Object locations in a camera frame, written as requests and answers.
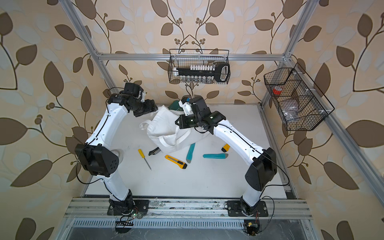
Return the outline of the white printed tote bag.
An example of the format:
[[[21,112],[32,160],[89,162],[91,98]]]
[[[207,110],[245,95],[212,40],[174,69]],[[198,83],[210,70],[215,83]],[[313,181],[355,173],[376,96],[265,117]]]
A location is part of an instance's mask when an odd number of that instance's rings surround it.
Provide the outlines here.
[[[175,121],[181,114],[181,111],[161,106],[152,114],[153,119],[142,122],[139,128],[145,130],[150,140],[165,154],[189,147],[209,135],[208,132],[201,134],[194,128],[180,129]]]

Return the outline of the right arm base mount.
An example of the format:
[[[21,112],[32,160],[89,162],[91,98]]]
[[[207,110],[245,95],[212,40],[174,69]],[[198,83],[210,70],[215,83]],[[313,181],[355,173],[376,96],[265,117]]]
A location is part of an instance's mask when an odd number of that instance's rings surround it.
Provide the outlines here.
[[[226,210],[229,217],[268,217],[268,209],[264,201],[259,201],[253,207],[250,207],[242,199],[227,201]]]

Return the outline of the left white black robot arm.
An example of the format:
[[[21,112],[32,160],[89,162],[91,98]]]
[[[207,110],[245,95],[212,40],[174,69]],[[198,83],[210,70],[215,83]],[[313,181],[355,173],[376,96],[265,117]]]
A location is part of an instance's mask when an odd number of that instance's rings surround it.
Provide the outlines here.
[[[146,100],[144,93],[114,94],[106,101],[106,111],[100,124],[84,144],[75,147],[75,155],[83,169],[104,183],[110,199],[123,202],[130,190],[118,172],[119,156],[112,148],[112,141],[127,114],[135,117],[158,110],[154,100]]]

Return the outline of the small yellow utility knife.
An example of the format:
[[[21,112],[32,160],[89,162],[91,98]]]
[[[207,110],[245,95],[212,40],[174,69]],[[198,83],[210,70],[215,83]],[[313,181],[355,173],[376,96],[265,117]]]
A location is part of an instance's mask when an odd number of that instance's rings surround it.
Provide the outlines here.
[[[225,144],[225,145],[222,147],[222,152],[223,152],[223,153],[226,153],[226,152],[229,151],[229,149],[230,149],[230,146],[229,146],[228,144]]]

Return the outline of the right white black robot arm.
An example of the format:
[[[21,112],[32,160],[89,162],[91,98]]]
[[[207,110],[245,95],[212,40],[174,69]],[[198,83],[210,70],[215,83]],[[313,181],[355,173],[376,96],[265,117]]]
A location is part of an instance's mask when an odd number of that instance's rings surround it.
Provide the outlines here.
[[[263,190],[277,174],[276,153],[263,149],[241,134],[220,112],[199,118],[197,114],[180,115],[175,121],[180,129],[201,127],[228,144],[249,166],[245,179],[246,192],[241,197],[246,207],[253,208],[261,199]]]

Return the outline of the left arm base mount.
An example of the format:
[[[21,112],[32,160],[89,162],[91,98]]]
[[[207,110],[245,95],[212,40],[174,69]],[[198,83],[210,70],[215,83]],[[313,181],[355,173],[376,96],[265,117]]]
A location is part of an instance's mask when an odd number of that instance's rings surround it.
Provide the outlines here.
[[[109,199],[108,216],[133,216],[139,215],[138,218],[145,216],[149,210],[148,200],[127,200],[124,202],[113,201]]]

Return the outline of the yellow black utility knife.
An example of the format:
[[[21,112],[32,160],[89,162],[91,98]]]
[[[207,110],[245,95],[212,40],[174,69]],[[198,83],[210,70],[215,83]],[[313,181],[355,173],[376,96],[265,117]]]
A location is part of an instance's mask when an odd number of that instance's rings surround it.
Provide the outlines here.
[[[174,157],[172,157],[170,155],[166,155],[165,159],[167,159],[167,160],[171,161],[172,163],[176,164],[181,169],[186,169],[187,166],[188,166],[185,162],[182,162],[182,161],[180,161],[180,160],[178,160],[178,159],[176,159],[176,158],[174,158]]]

